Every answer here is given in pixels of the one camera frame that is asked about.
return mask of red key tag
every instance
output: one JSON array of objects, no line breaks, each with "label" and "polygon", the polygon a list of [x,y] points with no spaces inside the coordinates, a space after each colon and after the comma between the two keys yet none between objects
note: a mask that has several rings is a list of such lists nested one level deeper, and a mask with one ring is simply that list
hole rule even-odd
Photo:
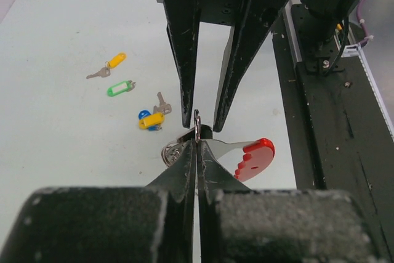
[{"label": "red key tag", "polygon": [[264,171],[272,162],[275,155],[273,143],[266,139],[257,140],[256,144],[243,148],[245,153],[242,162],[238,164],[234,177],[239,181],[247,181],[262,171]]}]

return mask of table surface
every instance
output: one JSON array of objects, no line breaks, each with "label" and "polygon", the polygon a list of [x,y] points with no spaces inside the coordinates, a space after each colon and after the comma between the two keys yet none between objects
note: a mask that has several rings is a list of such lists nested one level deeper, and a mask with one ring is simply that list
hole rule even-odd
[{"label": "table surface", "polygon": [[[210,126],[229,31],[200,27],[194,107]],[[119,52],[127,59],[111,76],[86,79]],[[165,170],[161,148],[185,129],[164,9],[156,0],[16,0],[0,24],[0,56],[0,246],[23,202],[41,187],[144,186]],[[133,91],[106,95],[130,79]],[[152,111],[159,91],[172,113],[161,131],[140,130],[138,113]],[[214,137],[271,139],[275,159],[245,184],[296,187],[270,36]],[[241,156],[237,150],[219,161],[233,172]],[[198,225],[197,211],[195,219]]]}]

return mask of cable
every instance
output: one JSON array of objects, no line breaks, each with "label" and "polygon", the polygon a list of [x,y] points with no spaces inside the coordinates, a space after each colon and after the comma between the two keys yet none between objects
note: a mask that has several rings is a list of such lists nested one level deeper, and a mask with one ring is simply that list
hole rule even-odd
[{"label": "cable", "polygon": [[340,49],[338,51],[337,56],[335,57],[334,61],[332,61],[332,63],[330,63],[330,67],[327,69],[327,71],[325,71],[323,73],[323,76],[327,76],[335,69],[335,66],[337,65],[338,61],[340,60],[342,54],[344,53],[346,42],[347,42],[347,39],[349,36],[349,17],[345,18],[342,28],[344,28],[344,39],[342,40],[342,44],[340,45]]},{"label": "cable", "polygon": [[361,28],[364,31],[365,34],[365,38],[363,40],[361,40],[358,44],[352,44],[351,46],[348,47],[364,47],[368,44],[368,42],[372,39],[374,39],[374,36],[369,34],[369,30],[367,28],[367,26],[365,25],[365,20],[362,18],[361,16],[361,10],[363,8],[363,5],[365,3],[366,0],[360,0],[360,3],[357,6],[357,11],[356,11],[356,16],[357,16],[357,21],[360,24]]}]

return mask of gray floor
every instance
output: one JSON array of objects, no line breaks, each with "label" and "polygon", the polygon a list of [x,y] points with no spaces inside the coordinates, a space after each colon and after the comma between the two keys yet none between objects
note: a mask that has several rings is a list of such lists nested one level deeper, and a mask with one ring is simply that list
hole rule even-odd
[{"label": "gray floor", "polygon": [[365,55],[391,120],[394,121],[394,0],[367,0],[362,16],[375,36]]}]

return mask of black cable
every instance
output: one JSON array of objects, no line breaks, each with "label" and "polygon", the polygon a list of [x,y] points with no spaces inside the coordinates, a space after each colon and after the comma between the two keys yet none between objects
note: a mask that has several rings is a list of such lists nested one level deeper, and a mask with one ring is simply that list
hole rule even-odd
[{"label": "black cable", "polygon": [[342,54],[344,53],[347,39],[349,36],[349,17],[345,18],[344,24],[342,24],[342,27],[344,28],[344,39],[342,40],[342,44],[340,45],[339,52],[338,52],[337,56],[335,57],[334,61],[332,61],[332,63],[330,63],[330,67],[328,68],[328,70],[323,73],[323,76],[327,76],[335,69],[335,66],[338,64]]}]

